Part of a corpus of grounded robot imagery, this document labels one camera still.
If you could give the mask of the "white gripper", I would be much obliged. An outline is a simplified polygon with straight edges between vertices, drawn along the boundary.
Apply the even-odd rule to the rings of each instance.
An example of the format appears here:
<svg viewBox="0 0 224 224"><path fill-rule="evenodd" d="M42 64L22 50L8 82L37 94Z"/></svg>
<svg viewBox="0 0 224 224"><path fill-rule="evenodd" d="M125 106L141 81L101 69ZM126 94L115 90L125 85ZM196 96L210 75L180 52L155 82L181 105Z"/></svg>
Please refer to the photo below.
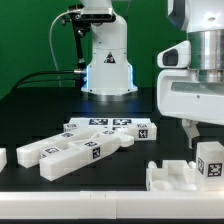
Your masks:
<svg viewBox="0 0 224 224"><path fill-rule="evenodd" d="M224 83L199 80L198 71L188 68L190 47L186 40L158 54L157 106L162 115L183 119L192 149L198 122L224 125Z"/></svg>

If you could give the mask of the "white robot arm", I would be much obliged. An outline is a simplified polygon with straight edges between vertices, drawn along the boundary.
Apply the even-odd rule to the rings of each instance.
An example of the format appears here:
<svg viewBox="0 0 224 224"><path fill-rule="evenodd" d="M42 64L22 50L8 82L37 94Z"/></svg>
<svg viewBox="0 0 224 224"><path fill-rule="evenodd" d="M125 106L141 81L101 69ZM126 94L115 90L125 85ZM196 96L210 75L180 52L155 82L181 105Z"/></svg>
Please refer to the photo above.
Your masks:
<svg viewBox="0 0 224 224"><path fill-rule="evenodd" d="M92 61L85 92L105 98L133 92L127 25L112 0L80 0L92 24ZM180 118L190 139L199 122L224 125L224 0L167 0L167 17L187 39L157 56L161 114Z"/></svg>

